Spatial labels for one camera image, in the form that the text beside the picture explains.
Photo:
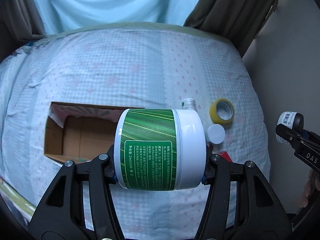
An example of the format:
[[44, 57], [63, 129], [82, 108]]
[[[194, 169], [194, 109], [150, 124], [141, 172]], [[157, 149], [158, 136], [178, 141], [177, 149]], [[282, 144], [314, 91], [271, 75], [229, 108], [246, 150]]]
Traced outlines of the person's right hand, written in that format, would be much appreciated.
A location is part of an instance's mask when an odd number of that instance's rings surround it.
[[313, 193], [313, 191], [315, 190], [319, 191], [319, 189], [320, 189], [319, 174], [315, 172], [313, 169], [311, 169], [308, 174], [308, 181], [304, 186], [303, 207], [307, 206], [309, 202], [309, 198]]

